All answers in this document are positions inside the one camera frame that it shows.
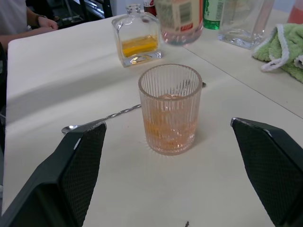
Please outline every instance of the glass bottle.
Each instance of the glass bottle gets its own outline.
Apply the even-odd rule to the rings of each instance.
[[[157,16],[154,0],[144,0],[144,12],[151,13],[155,17]]]
[[[220,28],[224,0],[205,0],[204,27],[212,30]]]
[[[159,21],[150,13],[141,13],[140,8],[140,4],[130,4],[126,15],[112,21],[124,67],[161,58]]]
[[[251,49],[262,41],[275,0],[225,0],[219,40]]]
[[[185,45],[200,37],[203,0],[156,0],[155,4],[164,42]]]
[[[288,23],[303,24],[303,0],[296,0]]]

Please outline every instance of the yellow liquid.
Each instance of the yellow liquid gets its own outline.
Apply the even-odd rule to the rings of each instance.
[[[147,35],[122,42],[122,52],[126,58],[135,54],[152,52],[158,48],[157,36]]]
[[[160,98],[176,99],[181,96],[165,94]],[[146,139],[156,151],[174,155],[187,149],[194,140],[197,119],[187,121],[190,112],[188,101],[180,101],[178,108],[161,110],[151,108],[149,119],[143,118]]]

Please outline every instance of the glass rim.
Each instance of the glass rim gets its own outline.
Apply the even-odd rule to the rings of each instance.
[[[159,98],[159,97],[155,97],[155,96],[152,96],[150,94],[148,94],[142,87],[141,85],[141,81],[142,81],[142,78],[144,77],[144,75],[146,75],[146,73],[154,68],[158,68],[158,67],[161,67],[161,66],[166,66],[166,65],[171,65],[171,66],[182,66],[182,67],[185,67],[185,68],[188,68],[189,70],[193,71],[197,77],[198,77],[198,80],[199,80],[199,84],[198,84],[198,87],[192,92],[190,93],[189,95],[187,96],[182,96],[182,97],[179,97],[179,98],[176,98],[176,99],[165,99],[165,98]],[[187,99],[187,98],[190,98],[192,96],[194,96],[195,94],[197,94],[201,89],[202,89],[202,86],[203,86],[203,81],[202,81],[202,78],[201,78],[201,75],[195,70],[193,69],[192,67],[189,67],[189,66],[186,66],[186,65],[181,65],[181,64],[163,64],[163,65],[157,65],[157,66],[154,66],[148,70],[146,70],[139,78],[139,81],[138,81],[138,85],[139,85],[139,90],[140,92],[142,92],[145,96],[149,97],[149,98],[153,98],[153,99],[157,99],[157,100],[160,100],[160,101],[170,101],[170,102],[175,102],[175,101],[179,101],[179,100],[183,100],[183,99]]]

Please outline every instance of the wristwatch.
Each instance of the wristwatch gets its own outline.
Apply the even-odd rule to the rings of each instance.
[[[46,16],[43,16],[43,15],[39,15],[39,14],[37,14],[37,15],[36,15],[36,19],[35,19],[36,24],[37,24],[37,27],[40,27],[40,24],[39,24],[39,17],[44,17],[44,18],[47,18]]]

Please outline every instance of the green bottle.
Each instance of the green bottle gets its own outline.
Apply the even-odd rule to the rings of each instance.
[[[204,27],[212,30],[220,28],[224,0],[204,0]]]

